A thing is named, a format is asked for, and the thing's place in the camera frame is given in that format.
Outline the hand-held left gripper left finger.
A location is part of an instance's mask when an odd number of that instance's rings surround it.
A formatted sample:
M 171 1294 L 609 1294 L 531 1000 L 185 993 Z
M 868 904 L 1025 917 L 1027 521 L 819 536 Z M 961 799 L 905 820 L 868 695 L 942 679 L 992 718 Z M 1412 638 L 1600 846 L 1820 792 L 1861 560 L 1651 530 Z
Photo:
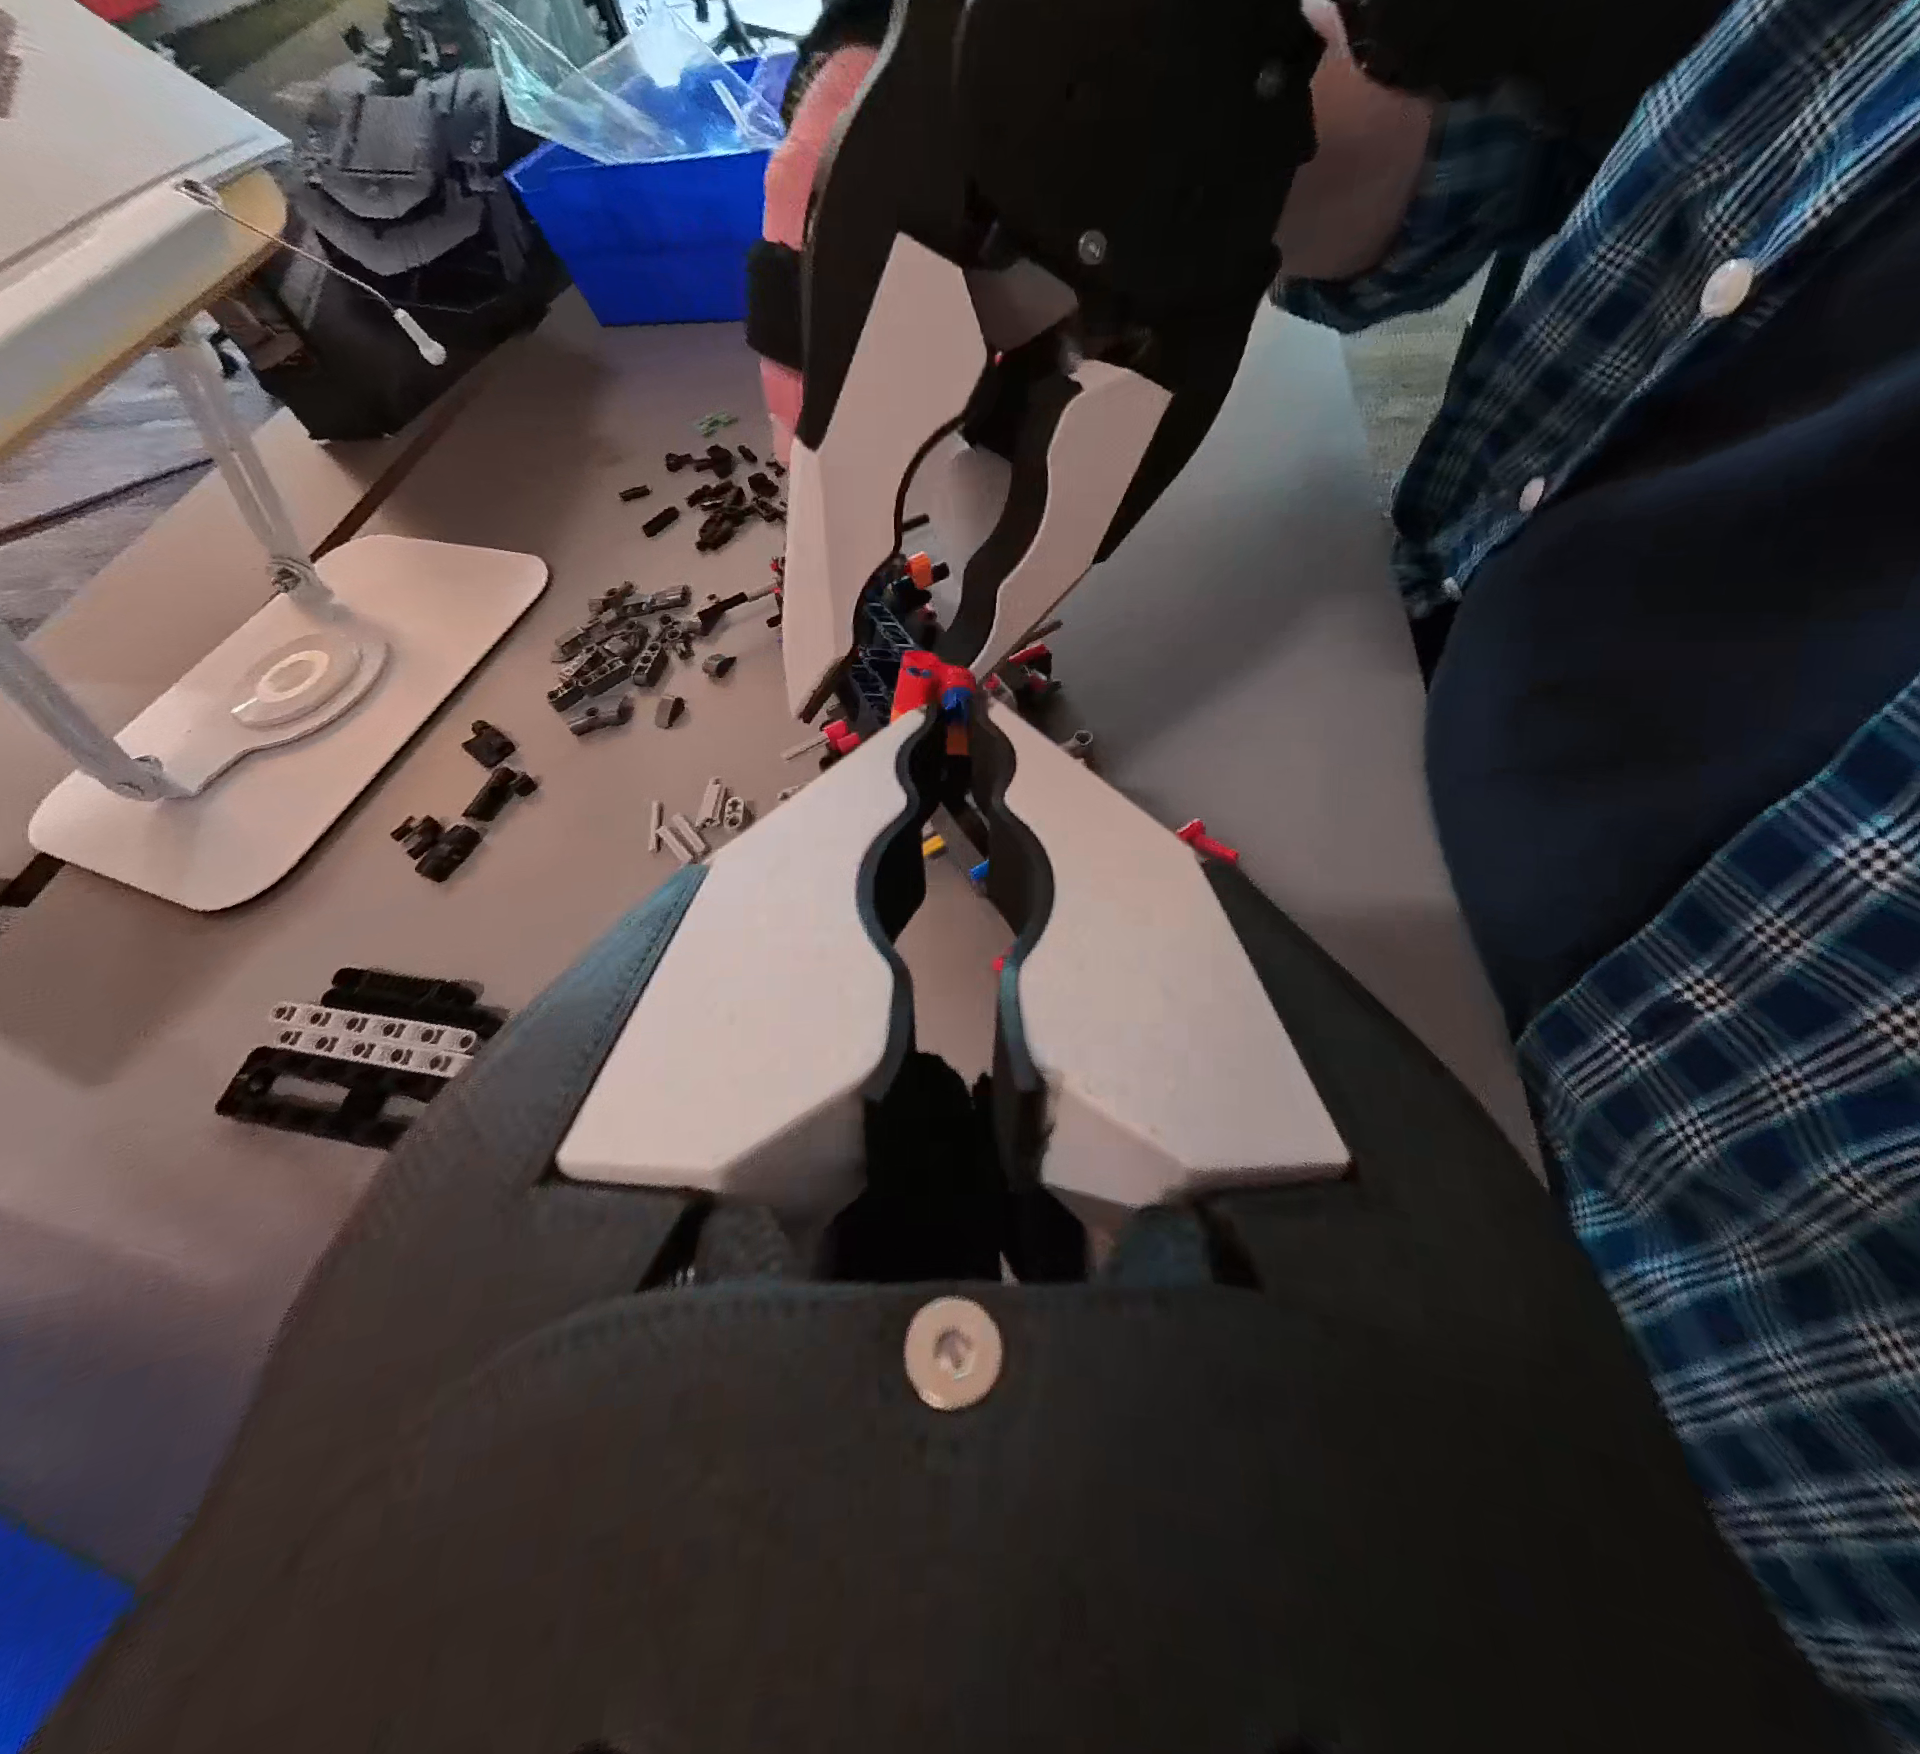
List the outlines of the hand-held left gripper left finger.
M 726 846 L 601 1065 L 556 1168 L 598 1187 L 861 1190 L 864 1118 L 912 1046 L 876 909 L 918 819 L 926 711 Z

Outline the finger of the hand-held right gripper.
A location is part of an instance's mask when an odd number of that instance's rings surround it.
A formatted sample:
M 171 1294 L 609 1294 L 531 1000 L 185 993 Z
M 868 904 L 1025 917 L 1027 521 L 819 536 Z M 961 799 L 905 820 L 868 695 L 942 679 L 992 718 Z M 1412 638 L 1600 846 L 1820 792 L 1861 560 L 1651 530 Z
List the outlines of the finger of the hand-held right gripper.
M 919 509 L 962 575 L 1012 491 L 1012 451 L 986 447 L 1001 390 L 962 268 L 897 236 L 819 447 L 795 441 L 783 568 L 783 679 L 814 718 L 854 649 L 854 610 L 900 546 L 900 499 Z
M 1168 405 L 1158 380 L 1100 359 L 1040 379 L 1004 510 L 962 571 L 950 665 L 996 672 L 1094 568 Z

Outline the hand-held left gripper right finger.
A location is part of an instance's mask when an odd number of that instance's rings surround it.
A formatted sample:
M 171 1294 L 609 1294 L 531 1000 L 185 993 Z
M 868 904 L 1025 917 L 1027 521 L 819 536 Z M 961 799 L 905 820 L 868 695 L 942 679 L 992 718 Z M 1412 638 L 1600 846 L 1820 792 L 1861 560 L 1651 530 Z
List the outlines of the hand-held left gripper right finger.
M 1350 1168 L 1201 855 L 1013 711 L 973 727 L 996 1125 L 1017 1187 L 1163 1206 Z

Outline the partly built lego model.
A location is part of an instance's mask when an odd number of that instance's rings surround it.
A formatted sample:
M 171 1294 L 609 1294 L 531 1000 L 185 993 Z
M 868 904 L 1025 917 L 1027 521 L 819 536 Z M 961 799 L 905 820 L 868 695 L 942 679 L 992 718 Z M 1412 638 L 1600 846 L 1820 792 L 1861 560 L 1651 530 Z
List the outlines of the partly built lego model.
M 932 590 L 947 579 L 947 561 L 932 561 L 928 555 L 913 550 L 882 568 L 864 594 L 854 617 L 854 657 L 838 685 L 838 702 L 853 734 L 865 737 L 892 722 L 900 662 L 908 654 L 932 654 L 943 631 L 932 607 Z M 1044 641 L 1033 641 L 984 675 L 981 685 L 992 699 L 1020 714 L 1035 714 L 1059 691 L 1055 657 Z

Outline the person's right forearm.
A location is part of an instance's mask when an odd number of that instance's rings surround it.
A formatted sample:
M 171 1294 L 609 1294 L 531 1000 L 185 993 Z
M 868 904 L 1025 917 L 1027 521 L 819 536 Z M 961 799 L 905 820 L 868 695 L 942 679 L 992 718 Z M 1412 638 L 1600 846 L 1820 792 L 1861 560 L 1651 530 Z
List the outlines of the person's right forearm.
M 1593 161 L 1518 101 L 1427 101 L 1375 84 L 1330 0 L 1303 0 L 1325 43 L 1317 152 L 1279 223 L 1272 300 L 1333 332 L 1449 302 L 1500 255 L 1549 237 Z

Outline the pile of black lego pins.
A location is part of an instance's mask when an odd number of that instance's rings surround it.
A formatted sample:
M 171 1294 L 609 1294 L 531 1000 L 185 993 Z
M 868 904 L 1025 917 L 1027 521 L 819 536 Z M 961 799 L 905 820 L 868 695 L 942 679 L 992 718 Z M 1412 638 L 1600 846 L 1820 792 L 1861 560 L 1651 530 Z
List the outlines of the pile of black lego pins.
M 718 438 L 626 474 L 614 503 L 645 542 L 686 536 L 696 550 L 713 555 L 756 525 L 787 521 L 787 476 L 772 451 Z

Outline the pile of red blue lego pins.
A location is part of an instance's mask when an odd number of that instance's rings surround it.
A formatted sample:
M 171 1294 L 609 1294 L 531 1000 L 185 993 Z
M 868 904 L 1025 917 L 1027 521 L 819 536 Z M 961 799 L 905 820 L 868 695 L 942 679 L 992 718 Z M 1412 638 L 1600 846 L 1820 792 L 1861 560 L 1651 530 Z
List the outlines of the pile of red blue lego pins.
M 1094 734 L 1091 730 L 1073 730 L 1070 734 L 1056 741 L 1062 753 L 1069 760 L 1081 761 L 1086 770 L 1094 770 Z M 846 718 L 833 718 L 806 741 L 787 746 L 783 750 L 785 765 L 806 765 L 812 761 L 819 773 L 833 766 L 838 760 L 846 760 L 853 750 L 864 746 L 864 734 L 846 722 Z M 976 850 L 976 861 L 970 865 L 969 880 L 978 886 L 984 880 L 984 868 L 986 868 L 986 847 L 984 847 L 984 828 L 973 826 L 973 820 L 961 819 L 951 823 L 955 831 L 962 831 Z M 1226 847 L 1221 839 L 1217 839 L 1207 826 L 1194 819 L 1183 826 L 1176 828 L 1176 837 L 1187 842 L 1187 847 L 1205 858 L 1217 861 L 1221 868 L 1237 868 L 1240 855 L 1234 847 Z

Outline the group of light grey lego pins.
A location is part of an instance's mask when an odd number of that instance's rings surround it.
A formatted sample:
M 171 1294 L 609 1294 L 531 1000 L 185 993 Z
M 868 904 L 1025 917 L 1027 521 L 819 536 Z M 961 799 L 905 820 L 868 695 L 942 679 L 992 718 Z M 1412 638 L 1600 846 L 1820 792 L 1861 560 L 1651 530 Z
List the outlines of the group of light grey lego pins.
M 676 868 L 703 868 L 726 842 L 756 823 L 756 804 L 726 781 L 707 781 L 691 804 L 651 799 L 645 850 Z

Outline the pile of dark grey lego pieces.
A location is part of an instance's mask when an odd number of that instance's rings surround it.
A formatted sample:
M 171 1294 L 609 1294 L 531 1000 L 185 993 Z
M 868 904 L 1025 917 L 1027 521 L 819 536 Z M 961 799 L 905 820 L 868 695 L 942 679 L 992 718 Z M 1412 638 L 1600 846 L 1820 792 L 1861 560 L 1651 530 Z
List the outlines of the pile of dark grey lego pieces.
M 709 681 L 726 679 L 736 657 L 713 649 L 713 638 L 736 614 L 776 594 L 776 583 L 702 599 L 686 583 L 614 583 L 587 603 L 586 621 L 556 641 L 547 704 L 572 737 L 590 737 L 628 727 L 640 699 L 651 695 L 656 727 L 675 730 L 686 714 L 686 698 L 669 689 L 675 671 L 696 668 Z

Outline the black lego beam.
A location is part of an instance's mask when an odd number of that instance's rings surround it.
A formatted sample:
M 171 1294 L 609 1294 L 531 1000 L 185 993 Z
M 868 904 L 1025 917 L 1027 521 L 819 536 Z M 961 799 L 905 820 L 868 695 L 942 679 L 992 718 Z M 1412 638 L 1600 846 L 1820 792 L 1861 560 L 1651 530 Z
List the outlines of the black lego beam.
M 506 1012 L 482 1000 L 477 984 L 459 977 L 419 977 L 384 969 L 338 969 L 322 1008 L 331 1012 L 369 1012 L 377 1020 L 442 1023 L 493 1039 Z

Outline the light grey lego beam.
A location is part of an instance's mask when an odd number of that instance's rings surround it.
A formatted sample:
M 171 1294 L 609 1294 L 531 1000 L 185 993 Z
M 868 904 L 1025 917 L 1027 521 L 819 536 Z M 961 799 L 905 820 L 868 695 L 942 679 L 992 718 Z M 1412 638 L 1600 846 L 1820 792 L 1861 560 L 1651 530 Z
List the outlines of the light grey lego beam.
M 482 1035 L 436 1020 L 369 1011 L 280 1002 L 270 1012 L 270 1051 L 412 1078 L 455 1078 L 482 1048 Z

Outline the person's right hand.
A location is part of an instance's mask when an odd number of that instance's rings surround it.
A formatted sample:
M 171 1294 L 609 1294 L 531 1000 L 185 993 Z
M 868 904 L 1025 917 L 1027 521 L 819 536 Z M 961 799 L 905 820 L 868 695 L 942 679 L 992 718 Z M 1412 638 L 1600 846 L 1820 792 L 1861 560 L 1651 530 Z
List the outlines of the person's right hand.
M 757 359 L 772 448 L 783 461 L 791 461 L 803 405 L 800 277 L 814 178 L 876 54 L 876 46 L 849 42 L 806 63 L 799 107 L 765 166 L 762 232 L 749 251 L 746 343 Z

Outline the blue plastic bin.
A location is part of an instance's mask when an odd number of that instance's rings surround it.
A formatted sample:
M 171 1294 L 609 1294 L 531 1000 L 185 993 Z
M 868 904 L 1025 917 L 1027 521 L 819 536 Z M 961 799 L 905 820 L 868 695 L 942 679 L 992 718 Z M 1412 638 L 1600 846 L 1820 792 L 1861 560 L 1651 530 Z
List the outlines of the blue plastic bin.
M 733 63 L 779 108 L 795 50 Z M 740 322 L 772 152 L 601 167 L 544 144 L 506 174 L 601 327 Z

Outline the clear plastic bag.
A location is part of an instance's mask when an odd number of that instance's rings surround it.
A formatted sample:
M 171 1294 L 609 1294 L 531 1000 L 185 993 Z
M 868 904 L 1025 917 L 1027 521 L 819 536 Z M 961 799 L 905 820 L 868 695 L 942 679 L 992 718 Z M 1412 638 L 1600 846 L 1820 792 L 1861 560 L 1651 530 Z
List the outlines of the clear plastic bag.
M 630 167 L 772 152 L 773 103 L 676 13 L 659 13 L 593 63 L 574 66 L 496 0 L 463 0 L 482 36 L 510 121 L 587 158 Z

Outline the white book stand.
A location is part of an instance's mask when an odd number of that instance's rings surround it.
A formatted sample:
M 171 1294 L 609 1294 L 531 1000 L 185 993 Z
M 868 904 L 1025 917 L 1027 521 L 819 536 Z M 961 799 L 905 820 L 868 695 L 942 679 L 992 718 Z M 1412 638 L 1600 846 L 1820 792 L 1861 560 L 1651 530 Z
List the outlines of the white book stand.
M 157 355 L 270 596 L 115 734 L 2 634 L 2 702 L 68 773 L 25 854 L 195 912 L 292 874 L 547 587 L 540 557 L 373 536 L 312 557 L 195 317 L 284 229 L 266 174 L 165 182 L 2 264 L 2 448 Z

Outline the person's torso in plaid shirt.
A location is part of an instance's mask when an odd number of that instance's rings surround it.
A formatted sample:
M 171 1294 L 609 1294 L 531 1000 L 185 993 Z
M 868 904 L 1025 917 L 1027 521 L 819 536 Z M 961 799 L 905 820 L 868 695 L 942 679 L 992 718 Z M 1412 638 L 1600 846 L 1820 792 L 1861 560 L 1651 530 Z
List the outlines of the person's torso in plaid shirt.
M 1571 1235 L 1918 1749 L 1918 0 L 1733 0 L 1406 470 L 1427 777 Z

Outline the blue plastic object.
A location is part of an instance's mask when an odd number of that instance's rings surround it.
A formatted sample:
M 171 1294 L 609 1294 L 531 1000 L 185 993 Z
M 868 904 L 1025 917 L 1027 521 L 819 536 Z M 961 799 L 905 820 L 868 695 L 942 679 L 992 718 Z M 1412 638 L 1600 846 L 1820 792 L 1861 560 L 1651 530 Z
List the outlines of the blue plastic object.
M 134 1588 L 2 1517 L 2 1751 L 22 1751 Z

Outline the black lego frame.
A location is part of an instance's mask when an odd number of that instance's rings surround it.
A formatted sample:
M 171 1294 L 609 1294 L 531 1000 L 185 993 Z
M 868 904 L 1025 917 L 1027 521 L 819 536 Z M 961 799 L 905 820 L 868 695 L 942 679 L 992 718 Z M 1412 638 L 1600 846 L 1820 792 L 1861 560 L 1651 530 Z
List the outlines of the black lego frame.
M 448 1081 L 295 1048 L 253 1048 L 214 1112 L 241 1125 L 389 1152 Z

